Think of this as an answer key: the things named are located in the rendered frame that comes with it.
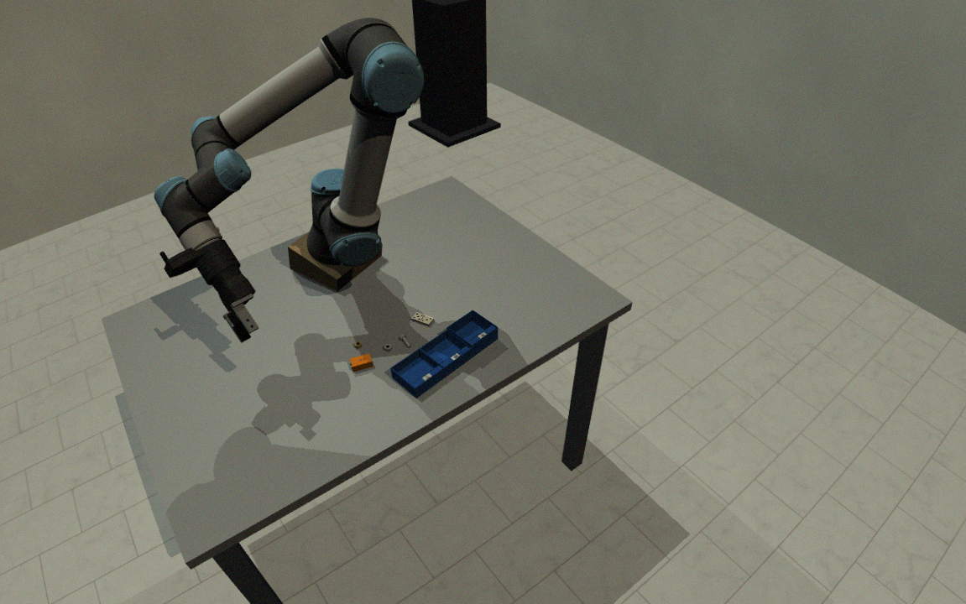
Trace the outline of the blue bin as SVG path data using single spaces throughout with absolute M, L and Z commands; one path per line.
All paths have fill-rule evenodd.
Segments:
M 392 366 L 392 378 L 418 398 L 496 340 L 498 327 L 472 310 Z

